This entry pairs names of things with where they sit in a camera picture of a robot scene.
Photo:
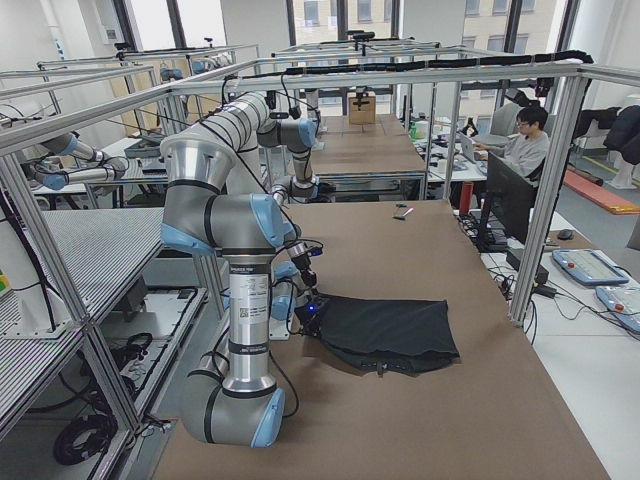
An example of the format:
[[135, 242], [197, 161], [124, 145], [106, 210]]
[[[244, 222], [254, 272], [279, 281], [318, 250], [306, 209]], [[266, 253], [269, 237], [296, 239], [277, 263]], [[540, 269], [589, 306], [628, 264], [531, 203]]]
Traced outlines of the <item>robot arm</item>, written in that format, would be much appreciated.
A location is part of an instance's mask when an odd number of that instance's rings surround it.
[[[271, 189], [271, 194], [278, 203], [291, 197], [311, 199], [317, 195], [319, 180], [313, 174], [310, 155], [316, 142], [316, 123], [312, 120], [300, 118], [271, 119], [257, 130], [258, 143], [263, 147], [285, 146], [292, 155], [294, 174], [286, 175]], [[306, 244], [299, 240], [300, 230], [291, 221], [287, 226], [289, 232], [285, 234], [284, 247], [290, 259], [300, 272], [303, 289], [316, 294], [317, 276], [311, 270], [310, 252]]]
[[[318, 179], [310, 155], [316, 124], [278, 119], [266, 96], [249, 92], [165, 138], [168, 188], [161, 224], [165, 246], [229, 264], [229, 331], [223, 359], [192, 371], [182, 421], [196, 439], [264, 448], [279, 433], [285, 392], [269, 371], [271, 262], [296, 229], [280, 209], [288, 197], [311, 198]], [[258, 167], [243, 163], [254, 145], [284, 146], [294, 173], [259, 192]]]

